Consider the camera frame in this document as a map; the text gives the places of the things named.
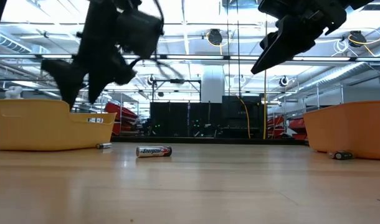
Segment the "battery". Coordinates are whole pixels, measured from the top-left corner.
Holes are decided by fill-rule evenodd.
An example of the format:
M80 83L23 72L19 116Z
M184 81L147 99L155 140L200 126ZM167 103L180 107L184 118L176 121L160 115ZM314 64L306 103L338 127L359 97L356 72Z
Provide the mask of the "battery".
M101 143L101 144L96 144L96 148L97 148L97 149L108 149L108 148L111 148L111 146L113 146L112 143Z
M137 157L160 157L171 155L171 146L139 146L136 148Z
M353 154L346 151L330 152L330 157L337 160L353 159Z

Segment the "wooden floor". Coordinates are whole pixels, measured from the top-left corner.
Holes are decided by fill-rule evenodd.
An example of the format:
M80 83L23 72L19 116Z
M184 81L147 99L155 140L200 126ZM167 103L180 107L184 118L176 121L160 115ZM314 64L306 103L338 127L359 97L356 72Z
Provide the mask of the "wooden floor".
M304 146L0 152L0 224L380 223L380 161Z

